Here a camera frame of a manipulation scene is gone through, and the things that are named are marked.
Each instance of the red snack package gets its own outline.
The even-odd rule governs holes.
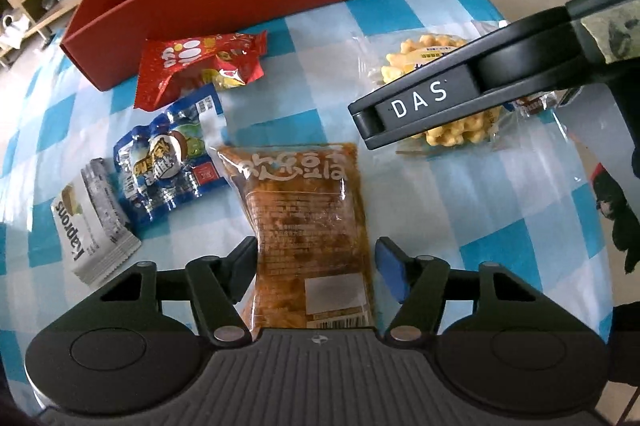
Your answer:
[[[147,40],[133,107],[154,111],[208,82],[220,88],[244,86],[264,75],[259,57],[266,51],[266,31]]]

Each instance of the ribbed black surface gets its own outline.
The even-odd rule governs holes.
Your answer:
[[[584,412],[549,421],[491,415],[453,395],[418,352],[383,345],[370,330],[266,330],[218,352],[184,393],[121,418],[71,417],[52,426],[596,426]]]

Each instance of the barcode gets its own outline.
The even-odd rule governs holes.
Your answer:
[[[126,199],[130,199],[136,195],[136,183],[133,181],[133,175],[129,175],[124,179],[122,187],[124,189],[124,197]]]
[[[196,108],[198,109],[198,113],[204,113],[207,110],[213,109],[213,98],[207,95],[204,99],[196,103]]]
[[[334,317],[322,321],[310,322],[307,325],[311,329],[356,329],[358,327],[367,327],[369,320],[366,314],[357,314],[355,316]]]

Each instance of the blue and white tablecloth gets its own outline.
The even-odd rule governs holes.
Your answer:
[[[221,94],[229,133],[238,145],[360,142],[347,105],[371,85],[358,71],[354,36],[424,28],[471,39],[501,19],[488,0],[351,0],[253,27],[268,30],[266,76]],[[26,348],[90,292],[65,267],[49,205],[91,158],[111,157],[117,139],[152,119],[132,109],[135,88],[132,78],[97,91],[54,43],[25,99],[2,100],[21,102],[22,111],[0,178],[0,352],[16,400],[31,412]],[[519,126],[518,144],[503,151],[431,161],[360,143],[370,240],[390,236],[407,253],[454,268],[502,263],[606,336],[606,249],[578,154],[553,114]],[[142,232],[143,247],[126,266],[149,259],[182,268],[204,254],[226,255],[249,234],[235,193],[223,187]],[[388,320],[397,304],[380,279],[375,287]],[[448,305],[445,322],[468,310]],[[193,320],[186,303],[163,311]]]

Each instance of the blue snack package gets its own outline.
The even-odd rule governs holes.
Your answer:
[[[212,84],[135,126],[113,147],[119,198],[138,227],[226,184],[207,154],[226,141],[222,104]]]

